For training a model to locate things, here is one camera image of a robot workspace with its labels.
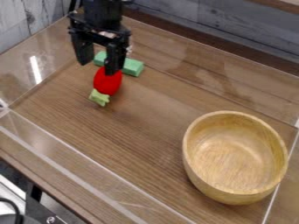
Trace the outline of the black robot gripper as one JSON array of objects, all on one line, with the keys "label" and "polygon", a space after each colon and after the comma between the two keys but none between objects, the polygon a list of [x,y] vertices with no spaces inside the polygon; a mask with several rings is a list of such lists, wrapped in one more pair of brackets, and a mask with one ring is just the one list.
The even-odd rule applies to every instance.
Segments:
[{"label": "black robot gripper", "polygon": [[85,66],[94,60],[94,44],[106,46],[106,75],[114,75],[123,69],[131,37],[131,31],[122,25],[122,17],[102,13],[90,16],[74,11],[69,19],[78,62]]}]

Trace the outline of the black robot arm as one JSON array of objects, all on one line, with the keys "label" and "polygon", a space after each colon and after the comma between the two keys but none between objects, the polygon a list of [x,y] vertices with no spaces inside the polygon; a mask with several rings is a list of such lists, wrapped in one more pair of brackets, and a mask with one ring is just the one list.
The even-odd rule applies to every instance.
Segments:
[{"label": "black robot arm", "polygon": [[78,62],[85,66],[95,58],[94,45],[105,46],[106,75],[125,67],[131,31],[122,25],[123,0],[83,0],[83,12],[69,14],[69,33]]}]

